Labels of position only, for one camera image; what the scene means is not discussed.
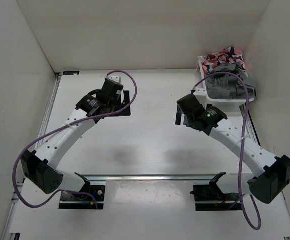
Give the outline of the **grey shorts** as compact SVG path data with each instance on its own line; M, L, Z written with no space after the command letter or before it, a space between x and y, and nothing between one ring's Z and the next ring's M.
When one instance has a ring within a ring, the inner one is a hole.
M253 101L257 96L257 85L255 80L248 77L244 73L237 63L222 65L214 68L210 73L206 75L227 72L232 73L240 77L245 81L246 88L248 90L249 100ZM245 90L243 85L235 77L222 74L209 77L206 81L207 94L211 99L217 100L244 100L245 99Z

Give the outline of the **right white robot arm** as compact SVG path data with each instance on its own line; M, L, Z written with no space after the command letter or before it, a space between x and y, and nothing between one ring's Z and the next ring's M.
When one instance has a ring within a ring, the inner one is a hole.
M229 195L250 195L270 204L290 183L290 158L268 152L239 130L218 108L205 109L198 101L177 102L176 125L203 132L223 144L243 161L250 174L217 174L200 195L204 201L220 200Z

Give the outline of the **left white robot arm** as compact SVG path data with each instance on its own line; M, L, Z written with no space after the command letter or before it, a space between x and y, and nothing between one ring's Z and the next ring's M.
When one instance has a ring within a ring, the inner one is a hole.
M89 196L88 182L78 173L60 171L65 153L82 135L106 117L130 116L129 92L122 88L97 89L83 96L70 116L55 132L43 137L36 149L20 155L25 177L45 194L70 191L78 200Z

